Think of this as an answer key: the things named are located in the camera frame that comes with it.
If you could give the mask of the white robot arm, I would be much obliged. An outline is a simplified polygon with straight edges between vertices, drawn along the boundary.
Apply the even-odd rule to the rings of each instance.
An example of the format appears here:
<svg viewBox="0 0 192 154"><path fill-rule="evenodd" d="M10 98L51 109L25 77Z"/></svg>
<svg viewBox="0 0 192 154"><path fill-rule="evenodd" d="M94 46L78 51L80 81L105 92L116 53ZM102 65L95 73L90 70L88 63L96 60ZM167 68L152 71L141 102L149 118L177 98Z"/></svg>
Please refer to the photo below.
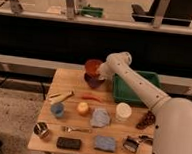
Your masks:
<svg viewBox="0 0 192 154"><path fill-rule="evenodd" d="M172 98L131 69L129 52L107 55L97 68L101 78L118 74L155 114L152 154L192 154L192 101Z"/></svg>

